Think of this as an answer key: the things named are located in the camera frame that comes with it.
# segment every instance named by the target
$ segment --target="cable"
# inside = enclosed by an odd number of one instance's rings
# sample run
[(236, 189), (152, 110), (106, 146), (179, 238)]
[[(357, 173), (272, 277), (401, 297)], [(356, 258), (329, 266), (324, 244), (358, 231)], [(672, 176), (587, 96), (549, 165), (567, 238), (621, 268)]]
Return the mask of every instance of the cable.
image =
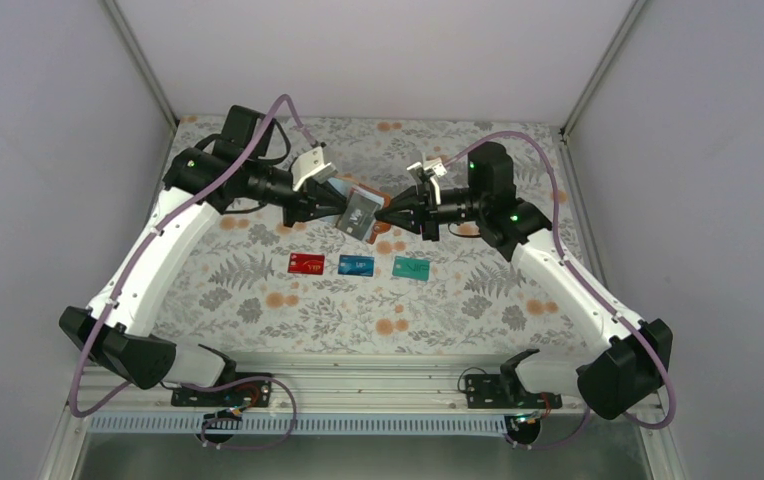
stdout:
[(576, 440), (576, 437), (578, 437), (582, 433), (582, 431), (585, 430), (585, 427), (588, 425), (588, 422), (590, 421), (591, 421), (591, 407), (586, 406), (585, 413), (582, 414), (582, 421), (579, 422), (579, 426), (576, 427), (576, 430), (574, 430), (573, 433), (563, 438), (562, 440), (559, 440), (553, 443), (548, 443), (547, 445), (520, 445), (519, 443), (512, 440), (512, 437), (510, 437), (508, 433), (504, 433), (503, 437), (506, 439), (507, 442), (511, 444), (512, 448), (517, 448), (518, 446), (521, 446), (526, 450), (550, 450), (553, 448), (564, 447), (568, 443)]
[(226, 210), (225, 212), (223, 212), (223, 215), (246, 215), (248, 213), (255, 213), (266, 206), (267, 206), (266, 203), (259, 203), (258, 206), (248, 208), (246, 210)]
[(482, 238), (482, 235), (462, 235), (461, 233), (456, 233), (453, 231), (452, 224), (447, 224), (447, 231), (450, 232), (450, 235), (454, 237), (459, 238)]
[(70, 406), (70, 413), (74, 417), (84, 418), (96, 412), (102, 408), (103, 405), (108, 403), (108, 401), (111, 400), (115, 395), (123, 391), (131, 384), (131, 382), (128, 381), (123, 382), (111, 390), (92, 407), (88, 408), (87, 410), (79, 410), (79, 385), (82, 381), (82, 375), (84, 374), (85, 365), (88, 362), (91, 348), (93, 348), (93, 344), (96, 342), (96, 337), (99, 336), (99, 332), (102, 330), (102, 326), (105, 325), (105, 321), (108, 320), (108, 316), (111, 315), (111, 310), (113, 309), (114, 303), (120, 296), (120, 293), (123, 291), (123, 286), (126, 284), (126, 280), (128, 280), (129, 275), (131, 275), (132, 270), (135, 268), (135, 265), (143, 256), (144, 252), (152, 243), (152, 241), (156, 238), (157, 234), (160, 234), (160, 232), (163, 231), (164, 228), (173, 221), (173, 219), (178, 217), (182, 212), (190, 208), (192, 205), (197, 204), (212, 192), (217, 190), (217, 188), (226, 183), (226, 181), (229, 180), (232, 175), (238, 171), (239, 168), (241, 168), (241, 165), (243, 165), (247, 158), (249, 158), (250, 154), (252, 154), (252, 151), (258, 145), (258, 142), (261, 141), (261, 137), (264, 136), (264, 132), (267, 129), (267, 126), (270, 125), (270, 122), (273, 121), (273, 117), (276, 115), (276, 111), (279, 109), (279, 107), (282, 106), (283, 103), (287, 103), (288, 108), (291, 110), (291, 116), (294, 117), (297, 128), (302, 131), (303, 136), (305, 136), (305, 138), (309, 141), (309, 143), (312, 144), (312, 146), (317, 146), (317, 139), (314, 138), (311, 132), (308, 131), (308, 128), (306, 128), (306, 126), (302, 123), (302, 120), (300, 120), (299, 114), (297, 114), (297, 109), (294, 107), (294, 102), (291, 100), (291, 97), (287, 94), (280, 95), (279, 98), (277, 98), (273, 105), (270, 107), (270, 110), (268, 110), (267, 114), (264, 116), (264, 119), (261, 120), (258, 128), (255, 129), (255, 133), (253, 133), (253, 136), (250, 139), (250, 143), (244, 148), (244, 150), (229, 166), (229, 168), (227, 168), (225, 172), (223, 172), (202, 191), (192, 196), (187, 201), (168, 213), (160, 222), (158, 222), (158, 224), (156, 224), (153, 231), (144, 237), (144, 239), (140, 244), (138, 244), (138, 246), (132, 252), (132, 255), (129, 257), (129, 260), (120, 271), (120, 275), (114, 284), (114, 288), (111, 290), (109, 301), (106, 303), (105, 307), (102, 309), (102, 312), (100, 312), (99, 317), (96, 319), (90, 334), (88, 335), (87, 339), (85, 339), (85, 344), (82, 348), (82, 352), (79, 354), (79, 360), (76, 363), (76, 370), (73, 373), (73, 380), (70, 383), (70, 393), (67, 396), (67, 401)]
[(636, 416), (628, 412), (625, 412), (624, 416), (628, 418), (630, 421), (644, 428), (659, 430), (659, 429), (667, 427), (668, 425), (670, 425), (670, 423), (674, 419), (674, 416), (676, 415), (676, 391), (674, 390), (673, 382), (671, 382), (671, 377), (670, 375), (668, 375), (668, 370), (665, 368), (665, 365), (662, 363), (662, 359), (660, 359), (659, 356), (656, 355), (656, 351), (653, 350), (653, 347), (650, 345), (650, 342), (648, 342), (647, 339), (645, 339), (644, 336), (641, 335), (641, 332), (639, 332), (629, 322), (629, 320), (624, 318), (623, 315), (618, 314), (617, 309), (614, 306), (612, 306), (612, 304), (608, 300), (603, 298), (597, 292), (597, 290), (590, 283), (588, 283), (587, 280), (585, 280), (585, 277), (582, 276), (582, 273), (580, 273), (579, 270), (574, 265), (575, 260), (573, 259), (573, 256), (567, 255), (565, 253), (564, 247), (562, 246), (562, 239), (559, 236), (559, 201), (558, 201), (559, 186), (558, 186), (558, 182), (556, 181), (556, 173), (553, 171), (553, 166), (550, 165), (550, 160), (547, 158), (547, 154), (544, 152), (544, 149), (541, 148), (541, 146), (538, 145), (538, 142), (533, 140), (532, 137), (530, 137), (529, 135), (523, 132), (513, 132), (510, 130), (505, 130), (502, 132), (496, 132), (490, 135), (486, 135), (485, 137), (479, 139), (474, 144), (465, 148), (464, 150), (462, 150), (455, 156), (449, 158), (448, 161), (444, 162), (444, 166), (448, 166), (452, 164), (453, 162), (458, 161), (459, 159), (463, 158), (465, 155), (467, 155), (473, 149), (482, 145), (483, 143), (491, 141), (495, 138), (501, 138), (501, 137), (514, 137), (514, 138), (525, 140), (527, 143), (532, 145), (532, 147), (535, 149), (536, 152), (538, 152), (538, 157), (541, 159), (541, 163), (544, 164), (544, 168), (547, 170), (547, 176), (550, 177), (550, 187), (552, 188), (552, 193), (553, 193), (553, 219), (552, 219), (553, 220), (553, 243), (556, 245), (556, 252), (558, 253), (559, 258), (564, 260), (564, 263), (565, 265), (567, 265), (571, 275), (573, 275), (573, 277), (576, 278), (576, 281), (579, 282), (579, 284), (582, 285), (582, 287), (597, 300), (597, 303), (599, 303), (604, 309), (606, 309), (606, 311), (609, 312), (615, 320), (620, 322), (620, 324), (623, 325), (624, 328), (629, 330), (629, 333), (631, 333), (632, 336), (635, 337), (636, 340), (638, 340), (638, 342), (644, 348), (644, 351), (647, 352), (647, 355), (650, 356), (650, 359), (653, 361), (653, 364), (656, 365), (656, 369), (659, 371), (659, 375), (661, 375), (662, 377), (662, 382), (665, 384), (665, 390), (668, 392), (668, 402), (669, 402), (668, 413), (665, 414), (665, 418), (658, 423), (647, 423), (647, 422), (639, 420)]
[(261, 390), (258, 388), (258, 386), (254, 383), (245, 383), (243, 385), (239, 385), (238, 388), (235, 389), (236, 392), (240, 392), (241, 390), (249, 390), (252, 392), (250, 395), (250, 404), (247, 406), (253, 407), (256, 403), (258, 403), (258, 399), (261, 396)]
[(467, 372), (469, 372), (469, 371), (471, 371), (471, 370), (479, 370), (479, 371), (480, 371), (480, 372), (482, 372), (483, 374), (485, 374), (485, 375), (488, 375), (488, 372), (486, 372), (485, 370), (482, 370), (482, 369), (481, 369), (481, 368), (479, 368), (479, 367), (468, 367), (468, 368), (466, 368), (466, 369), (465, 369), (465, 370), (462, 372), (462, 374), (461, 374), (461, 375), (459, 375), (459, 379), (456, 381), (456, 390), (458, 390), (458, 391), (459, 391), (459, 393), (467, 393), (465, 390), (463, 390), (463, 389), (461, 388), (461, 380), (462, 380), (462, 378), (464, 378), (464, 374), (465, 374), (465, 373), (467, 373)]
[[(288, 139), (288, 134), (285, 133), (285, 129), (282, 128), (282, 124), (279, 123), (279, 120), (273, 120), (273, 123), (276, 124), (276, 128), (279, 129), (279, 133), (282, 135), (282, 141), (285, 143), (285, 153), (279, 157), (279, 158), (250, 158), (249, 160), (251, 162), (258, 162), (263, 163), (265, 165), (270, 166), (276, 166), (280, 163), (284, 162), (286, 158), (288, 158), (288, 155), (291, 154), (291, 141)], [(237, 145), (231, 138), (224, 137), (222, 133), (212, 133), (202, 140), (198, 141), (196, 144), (194, 144), (194, 148), (197, 150), (205, 150), (206, 147), (211, 145), (212, 142), (215, 140), (223, 140), (224, 142), (229, 142), (232, 145)]]
[(550, 416), (550, 412), (553, 411), (553, 407), (550, 406), (550, 399), (547, 398), (546, 393), (541, 393), (541, 399), (544, 400), (544, 416), (541, 417), (541, 420), (544, 420)]
[(284, 162), (286, 158), (288, 158), (288, 155), (291, 154), (291, 141), (288, 140), (288, 134), (285, 133), (285, 129), (282, 128), (282, 124), (279, 123), (279, 120), (273, 120), (273, 123), (276, 124), (276, 128), (279, 129), (279, 133), (282, 135), (282, 141), (285, 142), (285, 153), (279, 157), (279, 158), (251, 158), (250, 160), (253, 162), (263, 163), (265, 165), (270, 165), (271, 167), (279, 165), (280, 163)]
[(272, 377), (264, 377), (264, 376), (254, 376), (254, 377), (247, 377), (247, 378), (241, 378), (239, 380), (235, 380), (234, 382), (229, 382), (225, 385), (220, 385), (217, 387), (200, 387), (198, 385), (191, 385), (188, 383), (183, 383), (182, 386), (185, 388), (190, 388), (191, 390), (196, 390), (197, 392), (204, 392), (204, 393), (214, 393), (214, 392), (220, 392), (229, 388), (232, 388), (236, 385), (240, 385), (243, 383), (249, 383), (249, 382), (271, 382), (276, 385), (279, 385), (282, 387), (282, 390), (285, 391), (286, 394), (288, 394), (288, 398), (291, 399), (291, 423), (288, 425), (288, 430), (285, 431), (285, 433), (282, 434), (281, 437), (274, 440), (273, 442), (266, 443), (264, 445), (256, 445), (252, 447), (238, 447), (238, 446), (232, 446), (232, 445), (221, 445), (219, 443), (214, 443), (206, 440), (205, 438), (205, 431), (208, 430), (208, 427), (214, 425), (217, 422), (227, 420), (226, 418), (212, 418), (211, 420), (203, 423), (202, 430), (200, 430), (200, 440), (202, 441), (202, 446), (210, 446), (214, 447), (218, 450), (234, 450), (236, 452), (251, 452), (251, 451), (258, 451), (258, 450), (267, 450), (269, 448), (276, 447), (278, 445), (281, 445), (285, 442), (290, 436), (291, 433), (294, 431), (294, 429), (297, 426), (297, 400), (294, 398), (293, 392), (291, 392), (291, 389), (288, 388), (287, 385), (282, 383), (281, 381), (272, 378)]

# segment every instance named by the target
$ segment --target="metal base plate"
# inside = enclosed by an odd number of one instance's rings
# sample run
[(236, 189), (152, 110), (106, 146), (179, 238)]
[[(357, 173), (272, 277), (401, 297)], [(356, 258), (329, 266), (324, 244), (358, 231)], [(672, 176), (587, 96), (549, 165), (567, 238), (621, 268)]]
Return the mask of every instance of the metal base plate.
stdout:
[[(237, 378), (253, 376), (272, 377), (269, 373), (237, 373)], [(270, 393), (273, 386), (270, 382), (265, 381), (249, 382), (238, 385), (233, 389), (215, 393), (198, 392), (184, 387), (176, 388), (173, 389), (173, 397), (170, 399), (170, 404), (174, 407), (235, 407), (243, 405), (246, 401), (251, 401), (252, 390), (246, 388), (246, 385), (254, 385), (260, 392), (258, 400), (251, 404), (250, 407), (265, 408), (270, 405)]]
[[(500, 384), (499, 375), (465, 375), (464, 389), (467, 392), (467, 408), (487, 410), (547, 408), (547, 405), (544, 403), (544, 397), (540, 393), (530, 393), (515, 403), (509, 398)], [(552, 410), (562, 407), (562, 397), (560, 395), (553, 395), (552, 393), (545, 395), (547, 401), (550, 402)]]

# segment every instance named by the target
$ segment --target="floor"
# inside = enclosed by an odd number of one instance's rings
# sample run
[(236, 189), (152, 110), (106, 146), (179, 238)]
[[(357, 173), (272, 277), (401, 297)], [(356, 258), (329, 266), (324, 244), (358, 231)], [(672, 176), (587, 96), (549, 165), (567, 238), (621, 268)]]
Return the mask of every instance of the floor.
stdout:
[[(186, 116), (168, 162), (183, 148), (222, 128), (221, 116)], [(570, 250), (580, 248), (564, 175), (551, 129), (542, 124), (382, 119), (308, 118), (327, 143), (325, 155), (341, 175), (396, 195), (410, 186), (409, 153), (452, 156), (491, 132), (528, 133), (546, 150), (559, 174), (560, 231)], [(307, 148), (288, 130), (293, 153)], [(274, 136), (270, 156), (284, 151)], [(515, 181), (524, 199), (549, 211), (549, 181), (537, 154), (518, 140), (504, 140), (515, 159)], [(464, 162), (442, 187), (464, 186)], [(245, 200), (237, 208), (255, 204)], [(514, 354), (582, 348), (570, 320), (534, 281), (512, 269), (480, 239), (442, 230), (440, 242), (423, 242), (393, 228), (373, 245), (318, 220), (287, 228), (267, 207), (251, 215), (227, 215), (200, 241), (161, 307), (154, 333), (204, 343), (224, 352)], [(453, 227), (476, 233), (474, 225)], [(322, 276), (287, 272), (292, 252), (326, 256)], [(372, 278), (338, 275), (340, 254), (372, 255)], [(428, 259), (429, 281), (393, 277), (396, 256)]]

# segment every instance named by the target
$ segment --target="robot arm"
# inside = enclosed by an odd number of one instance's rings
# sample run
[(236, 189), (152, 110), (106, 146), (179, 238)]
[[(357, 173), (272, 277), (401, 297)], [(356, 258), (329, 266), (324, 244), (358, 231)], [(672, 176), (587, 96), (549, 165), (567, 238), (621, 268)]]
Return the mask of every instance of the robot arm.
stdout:
[[(94, 312), (112, 304), (91, 348), (91, 358), (139, 388), (152, 388), (160, 381), (208, 387), (234, 379), (234, 362), (224, 355), (201, 345), (177, 345), (157, 338), (152, 329), (161, 300), (191, 250), (236, 199), (250, 198), (281, 206), (287, 226), (338, 215), (346, 208), (343, 195), (326, 183), (335, 174), (335, 167), (325, 161), (322, 146), (316, 146), (293, 163), (292, 172), (302, 173), (299, 178), (267, 161), (247, 161), (205, 201), (187, 208), (158, 231), (157, 226), (169, 212), (190, 200), (229, 167), (249, 143), (261, 117), (257, 112), (233, 107), (220, 135), (212, 135), (180, 153), (164, 177), (165, 188), (146, 227), (121, 267), (87, 308), (68, 307), (61, 315), (60, 327), (83, 348), (97, 321)], [(270, 132), (260, 143), (265, 147), (256, 148), (256, 157), (266, 154), (269, 140)], [(208, 152), (212, 142), (212, 152)], [(157, 236), (141, 253), (122, 293), (112, 302), (112, 290), (124, 266), (151, 233)]]
[[(468, 156), (468, 188), (441, 190), (439, 161), (418, 162), (409, 171), (418, 185), (377, 212), (380, 221), (437, 241), (443, 223), (475, 221), (480, 236), (559, 303), (585, 341), (586, 351), (555, 355), (527, 350), (501, 367), (510, 396), (557, 393), (581, 397), (600, 416), (613, 419), (662, 385), (652, 359), (617, 318), (630, 322), (667, 367), (672, 334), (661, 320), (644, 322), (620, 303), (567, 248), (557, 248), (550, 220), (516, 197), (513, 163), (505, 148), (485, 143)], [(575, 267), (612, 314), (577, 281)]]

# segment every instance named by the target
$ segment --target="green card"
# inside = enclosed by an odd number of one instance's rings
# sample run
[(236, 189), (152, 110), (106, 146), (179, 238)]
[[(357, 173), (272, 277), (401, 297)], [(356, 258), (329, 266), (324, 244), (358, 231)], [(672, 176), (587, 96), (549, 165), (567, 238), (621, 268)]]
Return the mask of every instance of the green card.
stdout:
[(429, 260), (397, 257), (394, 259), (393, 275), (426, 282), (429, 280)]

